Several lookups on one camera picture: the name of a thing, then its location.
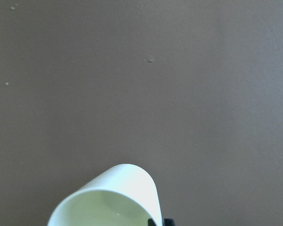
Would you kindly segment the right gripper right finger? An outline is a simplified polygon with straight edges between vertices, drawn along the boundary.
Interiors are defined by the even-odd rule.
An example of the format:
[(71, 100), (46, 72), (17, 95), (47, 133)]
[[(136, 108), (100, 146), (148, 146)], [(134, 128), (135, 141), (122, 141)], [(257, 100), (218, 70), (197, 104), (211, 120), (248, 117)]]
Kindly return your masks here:
[(165, 218), (164, 226), (175, 226), (175, 221), (172, 218)]

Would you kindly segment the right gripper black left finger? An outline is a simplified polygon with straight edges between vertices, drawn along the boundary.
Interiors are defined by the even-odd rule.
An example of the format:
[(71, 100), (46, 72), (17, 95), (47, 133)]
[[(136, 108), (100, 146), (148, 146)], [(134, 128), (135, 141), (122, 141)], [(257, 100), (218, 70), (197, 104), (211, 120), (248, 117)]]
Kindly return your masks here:
[(148, 219), (148, 226), (156, 226), (155, 222), (153, 221), (153, 219)]

